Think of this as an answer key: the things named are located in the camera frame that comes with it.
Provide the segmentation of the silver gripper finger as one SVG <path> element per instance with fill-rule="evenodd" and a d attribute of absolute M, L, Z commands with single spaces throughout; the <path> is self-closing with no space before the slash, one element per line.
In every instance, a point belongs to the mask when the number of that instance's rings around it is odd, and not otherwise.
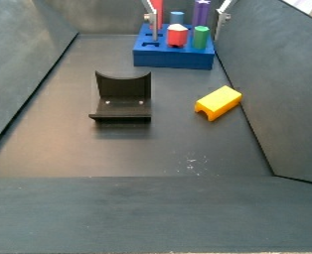
<path fill-rule="evenodd" d="M 228 13 L 228 9 L 230 8 L 232 3 L 233 3 L 233 0 L 225 0 L 222 6 L 217 9 L 218 21 L 217 21 L 214 40 L 220 38 L 222 26 L 232 17 L 232 15 Z"/>
<path fill-rule="evenodd" d="M 150 23 L 150 27 L 153 29 L 153 40 L 158 41 L 158 11 L 151 0 L 142 0 L 142 4 L 147 11 L 147 13 L 143 15 L 143 18 Z"/>

